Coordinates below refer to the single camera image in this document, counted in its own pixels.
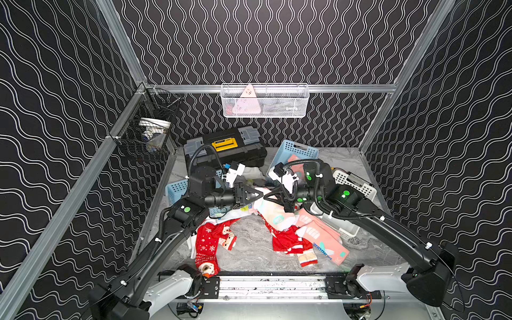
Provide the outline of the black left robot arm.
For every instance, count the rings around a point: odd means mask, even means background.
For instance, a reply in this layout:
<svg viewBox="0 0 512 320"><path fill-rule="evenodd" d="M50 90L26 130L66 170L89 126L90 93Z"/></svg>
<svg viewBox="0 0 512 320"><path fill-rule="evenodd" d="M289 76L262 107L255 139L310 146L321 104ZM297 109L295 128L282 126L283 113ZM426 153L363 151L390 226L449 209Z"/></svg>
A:
<svg viewBox="0 0 512 320"><path fill-rule="evenodd" d="M217 175L210 166L198 167L187 179L187 190L159 217L156 236L129 265L107 285L96 285L89 293L93 319L150 319L178 297L200 295L197 270L178 269L172 276L153 280L176 249L209 216L212 207L239 209L263 198L262 191L238 180L230 171Z"/></svg>

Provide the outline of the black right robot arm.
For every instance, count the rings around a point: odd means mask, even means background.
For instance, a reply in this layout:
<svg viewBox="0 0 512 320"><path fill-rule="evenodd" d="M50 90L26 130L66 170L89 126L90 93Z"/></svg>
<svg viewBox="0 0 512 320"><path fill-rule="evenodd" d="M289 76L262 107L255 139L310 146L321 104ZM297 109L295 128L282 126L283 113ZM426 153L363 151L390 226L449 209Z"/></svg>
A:
<svg viewBox="0 0 512 320"><path fill-rule="evenodd" d="M426 305L444 304L449 284L455 280L459 255L456 247L432 243L401 225L357 189L354 178L344 183L336 181L331 167L319 159L277 163L268 176L277 185L274 190L278 204L290 207L304 200L310 214L349 221L405 260L403 265L392 267L354 266L346 277L353 294L408 292Z"/></svg>

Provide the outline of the red christmas sock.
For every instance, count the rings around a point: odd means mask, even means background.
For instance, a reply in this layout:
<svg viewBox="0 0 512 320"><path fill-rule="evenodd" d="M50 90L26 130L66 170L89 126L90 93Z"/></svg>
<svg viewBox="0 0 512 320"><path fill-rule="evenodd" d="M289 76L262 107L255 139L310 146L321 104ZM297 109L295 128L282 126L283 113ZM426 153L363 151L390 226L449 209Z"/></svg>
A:
<svg viewBox="0 0 512 320"><path fill-rule="evenodd" d="M302 267L318 263L317 256L313 249L313 244L296 234L298 227L292 225L285 231L278 231L265 219L264 222L272 235L274 252L296 256Z"/></svg>

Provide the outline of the pink sock with teal patches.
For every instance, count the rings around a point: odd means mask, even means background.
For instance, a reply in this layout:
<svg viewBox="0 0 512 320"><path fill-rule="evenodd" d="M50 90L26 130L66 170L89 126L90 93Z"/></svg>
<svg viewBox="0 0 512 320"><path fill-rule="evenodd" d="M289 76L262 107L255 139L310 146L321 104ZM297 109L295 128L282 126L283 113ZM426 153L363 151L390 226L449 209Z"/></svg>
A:
<svg viewBox="0 0 512 320"><path fill-rule="evenodd" d="M305 169L304 165L308 162L308 159L300 159L296 155L292 155L288 160L287 164L292 163L292 165L289 165L285 168L286 172L289 172L290 174L295 174L300 179L305 179Z"/></svg>

